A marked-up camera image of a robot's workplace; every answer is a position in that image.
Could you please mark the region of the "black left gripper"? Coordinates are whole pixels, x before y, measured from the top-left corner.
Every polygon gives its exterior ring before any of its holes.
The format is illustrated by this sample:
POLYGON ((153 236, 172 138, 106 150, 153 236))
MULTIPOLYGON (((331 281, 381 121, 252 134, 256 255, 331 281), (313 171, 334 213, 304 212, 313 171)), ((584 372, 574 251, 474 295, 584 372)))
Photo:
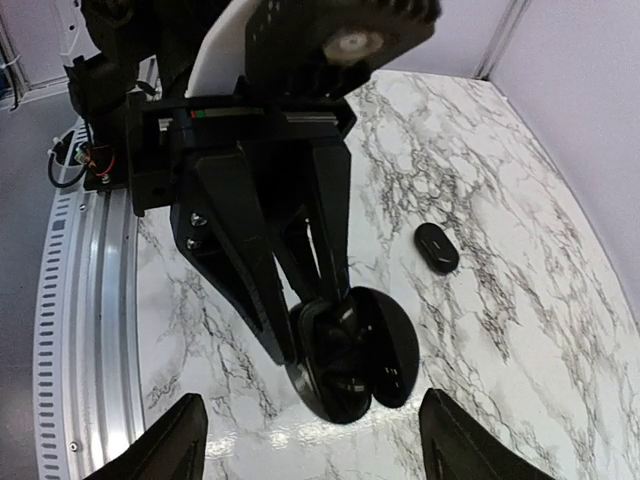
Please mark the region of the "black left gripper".
MULTIPOLYGON (((296 358, 288 310, 253 175, 236 145, 344 138, 355 123, 344 99, 127 98, 134 213, 142 217, 173 203, 170 222, 179 252, 278 365, 296 358)), ((310 141, 287 166, 279 262, 304 303, 339 303, 349 293, 350 179, 351 154, 341 140, 310 141)))

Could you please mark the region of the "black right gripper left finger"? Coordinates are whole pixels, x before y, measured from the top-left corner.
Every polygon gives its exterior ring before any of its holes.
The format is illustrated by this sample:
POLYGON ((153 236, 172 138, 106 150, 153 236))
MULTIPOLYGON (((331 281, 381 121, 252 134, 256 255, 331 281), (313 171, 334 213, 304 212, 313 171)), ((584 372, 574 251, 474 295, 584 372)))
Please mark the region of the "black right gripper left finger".
POLYGON ((201 479, 208 417, 201 395, 187 393, 124 453, 91 479, 201 479))

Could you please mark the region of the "black earbud charging case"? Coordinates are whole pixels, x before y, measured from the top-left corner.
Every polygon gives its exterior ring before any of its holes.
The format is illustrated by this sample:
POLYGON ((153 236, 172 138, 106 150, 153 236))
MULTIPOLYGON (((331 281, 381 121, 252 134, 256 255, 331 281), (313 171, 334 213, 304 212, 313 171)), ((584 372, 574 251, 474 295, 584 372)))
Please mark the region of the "black earbud charging case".
POLYGON ((421 224, 414 232, 414 245, 432 271, 447 275, 457 269, 458 250, 438 225, 421 224))

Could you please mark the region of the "black round disc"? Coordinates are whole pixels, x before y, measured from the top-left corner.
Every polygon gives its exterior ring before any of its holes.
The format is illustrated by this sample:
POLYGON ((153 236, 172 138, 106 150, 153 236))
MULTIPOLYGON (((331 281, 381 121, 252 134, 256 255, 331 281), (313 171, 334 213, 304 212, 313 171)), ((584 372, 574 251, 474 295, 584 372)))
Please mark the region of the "black round disc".
POLYGON ((337 305, 297 305, 290 320, 297 358, 287 374, 322 420, 350 424, 373 401, 390 409, 407 402, 417 380, 419 342, 411 319, 389 295, 354 287, 337 305))

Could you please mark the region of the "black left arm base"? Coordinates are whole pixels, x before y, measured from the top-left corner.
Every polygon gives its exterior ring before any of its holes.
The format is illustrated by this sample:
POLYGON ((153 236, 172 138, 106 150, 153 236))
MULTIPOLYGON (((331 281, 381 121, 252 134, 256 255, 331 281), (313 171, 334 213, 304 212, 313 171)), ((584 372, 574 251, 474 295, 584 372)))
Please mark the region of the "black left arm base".
POLYGON ((86 191, 128 187, 127 162, 106 144, 96 144, 80 122, 55 137, 47 152, 47 176, 57 189, 82 186, 86 191))

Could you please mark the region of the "black earbud pair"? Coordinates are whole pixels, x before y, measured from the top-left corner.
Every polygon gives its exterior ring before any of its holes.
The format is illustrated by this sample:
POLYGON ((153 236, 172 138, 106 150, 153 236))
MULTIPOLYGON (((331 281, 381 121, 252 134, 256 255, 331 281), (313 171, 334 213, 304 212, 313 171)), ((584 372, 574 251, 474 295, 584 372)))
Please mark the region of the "black earbud pair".
POLYGON ((353 302, 329 309, 313 323, 313 362, 321 385, 336 395, 370 395, 370 328, 353 302))

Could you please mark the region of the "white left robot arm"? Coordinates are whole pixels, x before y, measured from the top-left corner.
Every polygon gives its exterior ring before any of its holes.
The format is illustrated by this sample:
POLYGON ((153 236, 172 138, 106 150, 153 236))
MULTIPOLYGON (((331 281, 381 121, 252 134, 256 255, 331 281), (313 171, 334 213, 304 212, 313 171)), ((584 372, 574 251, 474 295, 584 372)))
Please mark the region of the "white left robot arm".
POLYGON ((222 95, 190 97, 196 44, 221 21, 221 1, 86 1, 98 47, 68 69, 70 95, 99 149, 128 176, 136 215, 168 207, 184 257, 252 329, 272 359, 310 356, 313 323, 288 308, 289 284, 303 306, 341 303, 346 267, 351 155, 348 103, 261 96, 261 68, 281 55, 267 28, 250 41, 250 74, 222 95))

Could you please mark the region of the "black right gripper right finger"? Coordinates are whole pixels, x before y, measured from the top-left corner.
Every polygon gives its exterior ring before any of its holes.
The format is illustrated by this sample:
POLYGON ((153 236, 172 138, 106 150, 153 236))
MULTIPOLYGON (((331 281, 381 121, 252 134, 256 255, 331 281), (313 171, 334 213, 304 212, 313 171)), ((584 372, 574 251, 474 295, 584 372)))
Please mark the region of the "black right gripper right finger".
POLYGON ((429 389, 419 410, 428 479, 548 479, 504 446, 441 389, 429 389))

